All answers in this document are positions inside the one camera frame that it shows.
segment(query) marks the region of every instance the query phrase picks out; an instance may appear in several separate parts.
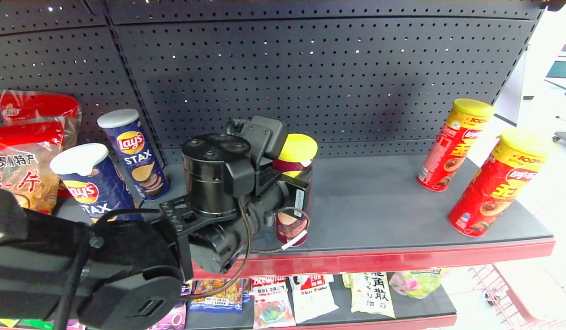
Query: shelf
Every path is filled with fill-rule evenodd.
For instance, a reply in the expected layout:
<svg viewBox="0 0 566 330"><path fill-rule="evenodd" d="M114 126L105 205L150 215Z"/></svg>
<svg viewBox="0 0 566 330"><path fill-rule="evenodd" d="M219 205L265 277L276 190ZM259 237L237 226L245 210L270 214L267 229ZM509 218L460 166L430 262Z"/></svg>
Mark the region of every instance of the shelf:
<svg viewBox="0 0 566 330"><path fill-rule="evenodd" d="M398 271L491 264L551 254L555 239L518 202L482 238L454 230L446 214L478 167L465 161L446 192L432 192L415 176L425 155L346 157L314 162L312 225L305 244L284 253L252 255L243 277ZM157 207L186 191L180 165L165 168L171 192L144 203ZM273 228L252 247L277 247ZM220 278L195 267L195 278Z"/></svg>
<svg viewBox="0 0 566 330"><path fill-rule="evenodd" d="M344 288L341 276L336 275L330 287L339 309L298 324L296 327L285 329L417 330L452 326L456 322L456 309L442 287L425 299L405 297L390 289L396 319L368 313L350 313L352 297L350 289ZM240 315L188 312L185 328L187 330L251 329L253 316L253 303L245 303Z"/></svg>

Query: pegboard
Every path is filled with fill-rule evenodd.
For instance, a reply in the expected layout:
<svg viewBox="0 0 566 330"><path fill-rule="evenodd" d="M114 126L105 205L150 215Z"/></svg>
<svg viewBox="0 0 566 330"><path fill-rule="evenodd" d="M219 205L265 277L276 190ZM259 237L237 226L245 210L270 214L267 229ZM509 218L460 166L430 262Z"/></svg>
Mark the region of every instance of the pegboard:
<svg viewBox="0 0 566 330"><path fill-rule="evenodd" d="M76 98L83 109L80 143L109 145L96 123L98 117L125 107L139 109L106 27L0 36L2 88L43 90Z"/></svg>
<svg viewBox="0 0 566 330"><path fill-rule="evenodd" d="M105 25L99 1L0 0L0 35Z"/></svg>
<svg viewBox="0 0 566 330"><path fill-rule="evenodd" d="M254 114L323 143L433 139L456 98L494 102L533 27L366 17L116 29L166 149Z"/></svg>
<svg viewBox="0 0 566 330"><path fill-rule="evenodd" d="M312 19L314 17L488 17L539 19L541 2L511 1L113 1L115 24L178 21Z"/></svg>

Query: red chip can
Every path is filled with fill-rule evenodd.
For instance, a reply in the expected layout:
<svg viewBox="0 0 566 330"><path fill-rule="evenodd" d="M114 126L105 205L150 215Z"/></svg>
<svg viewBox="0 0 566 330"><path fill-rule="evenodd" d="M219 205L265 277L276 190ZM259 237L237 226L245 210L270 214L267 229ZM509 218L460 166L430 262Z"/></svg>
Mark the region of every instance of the red chip can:
<svg viewBox="0 0 566 330"><path fill-rule="evenodd" d="M490 156L448 214L462 234L480 237L535 177L555 146L540 134L504 131Z"/></svg>
<svg viewBox="0 0 566 330"><path fill-rule="evenodd" d="M435 192L446 190L466 159L470 147L494 113L495 109L485 102L455 100L417 176L419 184Z"/></svg>
<svg viewBox="0 0 566 330"><path fill-rule="evenodd" d="M278 159L273 160L273 168L284 175L296 177L312 167L313 159L318 152L318 143L304 134L289 134ZM294 206L309 214L311 194L308 193L306 209L303 209L304 194L297 191ZM277 214L275 235L282 244L295 239L308 227L307 218L299 211L285 211ZM308 239L306 234L291 246L299 246Z"/></svg>

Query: chip can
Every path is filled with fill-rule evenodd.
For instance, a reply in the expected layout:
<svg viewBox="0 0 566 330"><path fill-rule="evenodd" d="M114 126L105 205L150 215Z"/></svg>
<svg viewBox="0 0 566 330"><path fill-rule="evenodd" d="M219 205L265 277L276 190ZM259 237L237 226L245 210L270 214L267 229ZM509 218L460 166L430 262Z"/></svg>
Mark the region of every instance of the chip can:
<svg viewBox="0 0 566 330"><path fill-rule="evenodd" d="M505 130L448 214L450 224L467 236L484 235L554 150L551 139L540 134Z"/></svg>
<svg viewBox="0 0 566 330"><path fill-rule="evenodd" d="M318 153L318 143L316 140L305 134L289 134L279 158L273 160L273 168L281 171L284 175L297 177L301 172L312 167L316 153ZM308 192L306 209L303 209L304 198L304 192L297 190L293 206L309 214L311 194ZM279 212L276 217L275 235L279 242L286 244L307 229L307 226L307 218L299 211ZM299 246L305 243L307 239L308 235L306 234L292 246Z"/></svg>
<svg viewBox="0 0 566 330"><path fill-rule="evenodd" d="M138 111L120 109L106 113L99 117L98 125L107 134L140 197L153 201L165 196L169 183L144 132Z"/></svg>
<svg viewBox="0 0 566 330"><path fill-rule="evenodd" d="M63 181L93 222L114 209L134 209L134 199L122 175L108 156L107 147L88 143L67 149L50 162L50 169ZM139 214L123 214L110 220L140 220Z"/></svg>
<svg viewBox="0 0 566 330"><path fill-rule="evenodd" d="M485 102L455 100L450 115L423 163L417 181L435 192L446 190L466 159L470 147L494 113L495 109Z"/></svg>

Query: gray shelf surface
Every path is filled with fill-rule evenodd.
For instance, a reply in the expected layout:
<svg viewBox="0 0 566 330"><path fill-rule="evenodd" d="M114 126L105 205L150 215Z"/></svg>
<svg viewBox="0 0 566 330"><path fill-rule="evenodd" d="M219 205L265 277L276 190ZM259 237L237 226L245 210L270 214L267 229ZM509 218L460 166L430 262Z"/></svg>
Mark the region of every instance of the gray shelf surface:
<svg viewBox="0 0 566 330"><path fill-rule="evenodd" d="M478 167L465 161L448 190L432 192L415 180L424 159L425 155L315 159L309 239L288 253L481 245L553 237L518 202L483 237L460 234L446 221L446 214ZM185 194L182 166L169 165L165 173L171 192L142 207L158 207ZM277 246L273 228L262 230L252 242L257 249Z"/></svg>
<svg viewBox="0 0 566 330"><path fill-rule="evenodd" d="M330 324L352 324L361 322L389 321L390 317L368 313L351 313L350 305L352 297L350 289L344 288L341 276L335 275L335 280L330 287L334 296L335 304L340 307L332 313L321 315L314 319L300 323L297 326L330 325ZM439 317L444 315L455 315L456 309L452 301L448 298L444 288L440 286L438 290L428 295L424 299L415 299L397 294L391 290L393 309L397 320ZM237 314L217 314L204 312L188 312L186 329L189 330L220 330L220 329L250 329L254 317L253 303L245 303L242 313Z"/></svg>

